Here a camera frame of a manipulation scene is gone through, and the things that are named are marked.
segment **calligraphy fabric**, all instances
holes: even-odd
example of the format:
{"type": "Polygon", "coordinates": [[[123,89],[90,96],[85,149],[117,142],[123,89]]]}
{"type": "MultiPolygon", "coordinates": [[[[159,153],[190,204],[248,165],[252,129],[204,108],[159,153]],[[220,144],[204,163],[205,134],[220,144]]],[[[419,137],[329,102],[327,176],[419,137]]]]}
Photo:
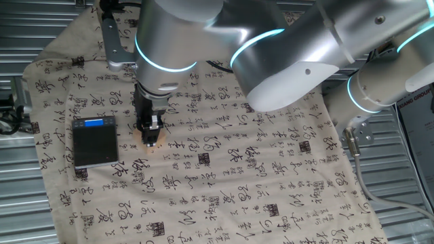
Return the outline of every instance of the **calligraphy fabric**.
{"type": "MultiPolygon", "coordinates": [[[[137,17],[136,9],[115,16],[129,51],[137,17]]],[[[320,89],[258,113],[232,74],[200,62],[170,98],[165,142],[146,155],[132,137],[132,70],[108,70],[96,7],[47,46],[24,79],[61,243],[387,242],[320,89]],[[71,121],[112,115],[120,162],[74,170],[71,121]]]]}

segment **metal bracket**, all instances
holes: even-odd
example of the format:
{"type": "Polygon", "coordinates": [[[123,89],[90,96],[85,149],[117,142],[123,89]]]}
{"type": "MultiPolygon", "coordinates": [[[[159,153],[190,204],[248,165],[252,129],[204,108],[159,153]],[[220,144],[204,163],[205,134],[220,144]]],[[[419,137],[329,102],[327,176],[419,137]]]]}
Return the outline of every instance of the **metal bracket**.
{"type": "MultiPolygon", "coordinates": [[[[355,139],[359,146],[369,146],[374,143],[374,136],[368,121],[364,121],[360,126],[354,130],[355,139]]],[[[340,135],[340,141],[343,147],[347,147],[348,143],[344,137],[344,134],[340,135]]]]}
{"type": "Polygon", "coordinates": [[[106,18],[102,21],[101,29],[108,69],[113,72],[119,72],[124,64],[134,64],[134,54],[122,48],[116,20],[106,18]]]}
{"type": "Polygon", "coordinates": [[[75,0],[75,7],[76,8],[85,8],[86,7],[86,0],[75,0]]]}

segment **black cable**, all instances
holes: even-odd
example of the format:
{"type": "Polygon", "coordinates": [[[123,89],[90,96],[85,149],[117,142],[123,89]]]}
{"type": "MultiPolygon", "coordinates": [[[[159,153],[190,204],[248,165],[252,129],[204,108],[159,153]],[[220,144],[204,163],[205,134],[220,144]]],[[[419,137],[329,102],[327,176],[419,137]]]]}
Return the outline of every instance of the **black cable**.
{"type": "Polygon", "coordinates": [[[233,70],[230,70],[230,69],[228,69],[228,68],[223,68],[223,67],[221,67],[221,66],[218,66],[217,64],[214,64],[212,61],[207,61],[207,63],[209,64],[209,65],[211,65],[211,66],[213,66],[214,68],[217,68],[217,69],[219,69],[219,70],[222,70],[222,71],[224,71],[224,72],[228,72],[228,73],[233,73],[233,70]]]}
{"type": "Polygon", "coordinates": [[[19,122],[17,122],[17,121],[11,121],[11,120],[9,120],[9,119],[4,119],[4,118],[0,118],[0,121],[1,121],[1,122],[5,122],[5,123],[8,123],[8,124],[11,124],[11,125],[19,124],[19,122]]]}
{"type": "Polygon", "coordinates": [[[17,121],[14,121],[15,125],[12,128],[12,130],[10,130],[10,131],[0,130],[1,135],[10,136],[12,134],[15,134],[20,129],[22,118],[24,116],[24,107],[23,106],[19,106],[16,109],[16,116],[17,116],[17,121]]]}

